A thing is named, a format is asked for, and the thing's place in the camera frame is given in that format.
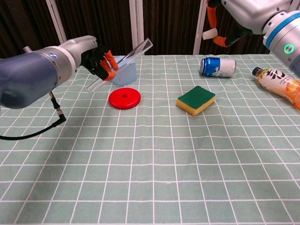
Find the green scouring pad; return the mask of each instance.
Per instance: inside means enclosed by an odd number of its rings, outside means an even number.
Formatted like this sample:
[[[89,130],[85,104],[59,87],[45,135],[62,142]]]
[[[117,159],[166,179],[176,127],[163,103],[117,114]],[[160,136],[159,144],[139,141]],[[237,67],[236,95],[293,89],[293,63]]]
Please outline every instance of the green scouring pad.
[[[176,106],[192,116],[196,116],[211,105],[215,99],[216,94],[200,86],[195,86],[192,90],[177,99]]]

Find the green indicator light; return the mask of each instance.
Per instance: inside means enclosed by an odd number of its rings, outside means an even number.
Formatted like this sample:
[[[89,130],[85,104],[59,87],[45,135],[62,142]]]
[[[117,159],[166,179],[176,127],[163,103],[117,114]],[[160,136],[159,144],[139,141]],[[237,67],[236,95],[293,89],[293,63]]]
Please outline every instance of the green indicator light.
[[[291,54],[294,51],[294,45],[293,44],[288,44],[285,46],[285,53],[286,54]]]

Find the plastic bottle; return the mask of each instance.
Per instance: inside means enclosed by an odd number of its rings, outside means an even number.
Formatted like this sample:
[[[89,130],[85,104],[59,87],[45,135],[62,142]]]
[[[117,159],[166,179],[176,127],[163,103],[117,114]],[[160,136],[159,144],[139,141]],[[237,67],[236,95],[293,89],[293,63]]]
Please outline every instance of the plastic bottle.
[[[252,74],[267,90],[289,100],[300,109],[300,82],[277,69],[262,69],[256,67]]]

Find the dark curtain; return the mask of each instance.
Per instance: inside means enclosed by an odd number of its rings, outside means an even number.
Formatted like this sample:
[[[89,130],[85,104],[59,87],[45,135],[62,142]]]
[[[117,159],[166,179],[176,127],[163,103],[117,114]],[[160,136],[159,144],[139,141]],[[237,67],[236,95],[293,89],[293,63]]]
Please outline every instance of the dark curtain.
[[[226,37],[236,26],[234,18],[223,7],[217,7],[217,30],[218,35]],[[205,18],[203,31],[210,30],[210,24]],[[201,41],[200,55],[207,54],[268,54],[270,51],[263,45],[263,35],[249,35],[241,38],[228,48],[216,45],[212,39]]]
[[[0,0],[0,12],[0,58],[59,44],[44,0]]]
[[[200,0],[143,0],[146,54],[193,54]]]
[[[129,1],[56,0],[67,39],[92,35],[114,55],[132,50]]]

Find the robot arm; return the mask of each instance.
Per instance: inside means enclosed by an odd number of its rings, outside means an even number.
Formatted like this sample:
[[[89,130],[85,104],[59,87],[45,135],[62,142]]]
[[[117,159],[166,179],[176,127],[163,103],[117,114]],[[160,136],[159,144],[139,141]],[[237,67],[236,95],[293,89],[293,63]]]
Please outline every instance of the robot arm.
[[[0,60],[0,105],[12,109],[29,106],[67,81],[80,65],[102,80],[116,75],[118,64],[109,49],[93,36],[68,40]]]
[[[227,37],[214,42],[228,47],[247,34],[264,34],[263,44],[300,76],[300,11],[289,12],[291,0],[208,0],[211,28],[217,25],[216,7],[222,5],[237,22]]]

